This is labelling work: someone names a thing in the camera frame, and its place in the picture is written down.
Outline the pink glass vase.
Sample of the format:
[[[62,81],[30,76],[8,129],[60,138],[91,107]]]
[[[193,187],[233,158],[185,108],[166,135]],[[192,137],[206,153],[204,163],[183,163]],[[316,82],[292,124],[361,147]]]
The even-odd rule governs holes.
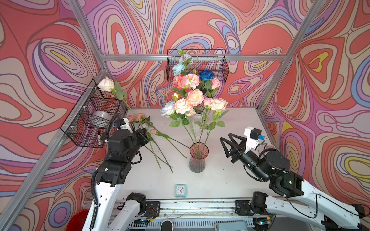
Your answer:
[[[205,167],[205,159],[209,155],[209,149],[206,144],[197,142],[191,145],[189,149],[191,159],[189,161],[189,168],[194,173],[201,173]]]

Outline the cream white rose stem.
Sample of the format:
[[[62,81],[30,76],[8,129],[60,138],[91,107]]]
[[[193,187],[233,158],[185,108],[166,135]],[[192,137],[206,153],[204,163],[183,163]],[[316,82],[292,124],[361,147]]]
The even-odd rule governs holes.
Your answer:
[[[211,127],[210,127],[210,134],[216,127],[222,127],[222,128],[225,127],[225,122],[223,122],[221,119],[228,112],[228,110],[226,110],[227,105],[228,105],[228,102],[225,99],[212,98],[212,103],[211,103],[212,123],[211,123]],[[203,131],[206,132],[207,125],[205,125],[205,121],[206,121],[206,110],[205,110],[204,122],[203,122],[203,125],[202,125]]]

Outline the small pink rose stem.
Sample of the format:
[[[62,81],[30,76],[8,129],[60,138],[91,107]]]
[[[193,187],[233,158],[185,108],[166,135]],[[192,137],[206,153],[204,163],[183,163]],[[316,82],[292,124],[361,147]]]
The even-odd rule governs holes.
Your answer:
[[[205,109],[206,109],[205,125],[207,125],[207,129],[206,129],[207,136],[206,136],[206,140],[205,140],[204,144],[207,144],[209,134],[210,134],[210,127],[211,127],[211,123],[212,123],[211,103],[212,103],[212,98],[206,98],[205,101],[204,101],[204,106],[205,106]]]

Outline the cream peony flower stem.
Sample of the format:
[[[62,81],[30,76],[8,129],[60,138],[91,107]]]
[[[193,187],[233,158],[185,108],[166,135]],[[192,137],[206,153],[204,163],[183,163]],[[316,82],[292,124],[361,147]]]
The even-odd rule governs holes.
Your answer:
[[[190,102],[186,98],[181,98],[177,92],[172,95],[172,101],[174,112],[170,116],[170,118],[173,119],[170,127],[177,128],[182,125],[191,137],[192,143],[194,144],[194,147],[198,152],[199,148],[196,146],[198,141],[196,138],[194,123],[191,119],[191,116],[193,115],[193,107],[190,105]]]

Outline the pale pink rose stem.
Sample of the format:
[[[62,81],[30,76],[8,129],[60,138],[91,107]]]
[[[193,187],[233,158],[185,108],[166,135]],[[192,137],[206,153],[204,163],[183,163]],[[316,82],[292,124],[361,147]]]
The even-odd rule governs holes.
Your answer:
[[[126,106],[128,107],[128,109],[130,110],[130,112],[132,113],[132,116],[129,116],[129,121],[130,122],[133,122],[134,124],[139,124],[138,127],[139,128],[145,128],[145,129],[149,129],[149,132],[148,133],[151,133],[151,135],[149,136],[149,139],[151,140],[149,143],[152,144],[154,143],[155,145],[157,145],[157,148],[159,149],[159,151],[162,153],[161,149],[159,148],[159,145],[156,143],[156,141],[153,139],[153,135],[154,136],[159,136],[159,137],[163,137],[165,138],[169,143],[170,145],[172,145],[176,151],[179,152],[179,154],[181,156],[183,156],[184,158],[187,158],[183,152],[180,151],[180,149],[175,145],[174,142],[177,142],[185,147],[187,147],[186,145],[184,145],[183,143],[171,138],[169,135],[165,134],[165,133],[162,133],[160,132],[158,129],[155,128],[155,126],[153,125],[153,123],[150,121],[150,118],[149,117],[146,117],[143,113],[135,113],[134,110],[129,106],[128,102],[127,102],[127,92],[125,92],[121,85],[117,82],[117,81],[114,81],[108,77],[105,77],[103,78],[99,83],[98,83],[98,88],[101,90],[101,91],[104,91],[104,92],[110,92],[112,95],[116,96],[116,98],[118,100],[121,100],[123,101]]]

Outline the pink peony flower stem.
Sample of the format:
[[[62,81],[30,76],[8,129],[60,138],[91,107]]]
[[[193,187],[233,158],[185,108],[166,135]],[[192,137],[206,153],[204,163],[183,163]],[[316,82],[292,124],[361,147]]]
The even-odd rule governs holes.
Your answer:
[[[200,89],[194,89],[188,93],[187,101],[191,106],[198,106],[204,101],[203,92]]]

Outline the red pink rose stem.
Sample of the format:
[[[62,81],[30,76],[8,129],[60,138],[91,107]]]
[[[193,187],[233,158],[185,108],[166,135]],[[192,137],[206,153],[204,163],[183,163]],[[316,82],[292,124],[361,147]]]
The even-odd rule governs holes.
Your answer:
[[[173,78],[172,84],[173,84],[173,86],[174,86],[175,88],[179,88],[178,82],[179,82],[180,78],[181,78],[180,76],[175,76],[175,77]]]

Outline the blue rose stem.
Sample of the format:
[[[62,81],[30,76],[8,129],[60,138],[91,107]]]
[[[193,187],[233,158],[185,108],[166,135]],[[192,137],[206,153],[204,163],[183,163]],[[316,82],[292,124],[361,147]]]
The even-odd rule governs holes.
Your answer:
[[[212,88],[212,79],[214,77],[214,73],[212,71],[209,70],[201,71],[199,72],[198,76],[200,79],[199,88],[201,90]]]

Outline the large peach rose stem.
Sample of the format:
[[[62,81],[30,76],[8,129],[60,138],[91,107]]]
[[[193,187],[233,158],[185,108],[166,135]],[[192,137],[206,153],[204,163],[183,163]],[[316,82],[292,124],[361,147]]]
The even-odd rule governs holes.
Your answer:
[[[196,74],[188,74],[186,76],[179,76],[177,81],[178,89],[196,89],[200,84],[199,76]]]

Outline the pale blue flower stem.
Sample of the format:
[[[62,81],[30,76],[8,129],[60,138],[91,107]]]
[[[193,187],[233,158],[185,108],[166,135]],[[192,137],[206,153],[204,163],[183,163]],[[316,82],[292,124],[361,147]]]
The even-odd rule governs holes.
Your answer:
[[[180,55],[178,63],[173,66],[172,72],[174,76],[179,76],[180,74],[186,76],[190,73],[191,65],[193,64],[192,56],[186,54],[183,49],[177,50],[177,54]]]

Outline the white ribbed vase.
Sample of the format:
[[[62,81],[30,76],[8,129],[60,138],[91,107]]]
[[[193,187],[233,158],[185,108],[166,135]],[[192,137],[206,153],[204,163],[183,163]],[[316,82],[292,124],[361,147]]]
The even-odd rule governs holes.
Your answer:
[[[195,138],[198,141],[200,139],[201,131],[202,131],[201,126],[198,125],[199,123],[201,125],[203,123],[202,113],[194,114],[191,118],[192,118]]]

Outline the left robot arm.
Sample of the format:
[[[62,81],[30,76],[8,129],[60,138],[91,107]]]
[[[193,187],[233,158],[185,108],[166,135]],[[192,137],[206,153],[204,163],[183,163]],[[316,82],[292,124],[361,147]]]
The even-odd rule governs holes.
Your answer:
[[[136,216],[146,212],[146,196],[131,193],[119,214],[110,221],[113,208],[126,178],[135,164],[135,156],[148,143],[147,130],[116,130],[107,139],[108,152],[102,164],[93,173],[91,191],[93,202],[87,215],[84,231],[125,231]]]

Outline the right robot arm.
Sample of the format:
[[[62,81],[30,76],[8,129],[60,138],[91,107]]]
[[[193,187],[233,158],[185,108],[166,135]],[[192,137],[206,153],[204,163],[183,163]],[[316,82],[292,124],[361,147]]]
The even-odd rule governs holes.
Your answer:
[[[253,150],[256,144],[232,133],[220,138],[227,158],[232,163],[240,161],[244,170],[254,180],[269,183],[269,188],[282,199],[255,191],[245,206],[236,203],[236,213],[247,215],[283,215],[316,226],[324,231],[366,231],[361,223],[366,217],[360,204],[348,205],[290,171],[290,161],[276,149],[266,149],[260,155]]]

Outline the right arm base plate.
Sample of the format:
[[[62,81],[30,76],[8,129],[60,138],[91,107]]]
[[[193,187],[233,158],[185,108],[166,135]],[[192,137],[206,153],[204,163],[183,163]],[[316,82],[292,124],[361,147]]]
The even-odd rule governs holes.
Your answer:
[[[274,214],[268,213],[266,208],[262,205],[254,205],[251,200],[236,200],[235,213],[238,216],[254,216],[254,215],[267,215],[273,216]]]

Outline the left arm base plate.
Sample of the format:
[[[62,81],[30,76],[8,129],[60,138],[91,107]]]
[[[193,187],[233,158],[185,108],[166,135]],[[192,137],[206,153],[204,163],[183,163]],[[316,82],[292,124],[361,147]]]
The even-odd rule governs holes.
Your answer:
[[[140,208],[136,218],[145,217],[146,219],[154,219],[160,215],[161,202],[147,201],[143,208]]]

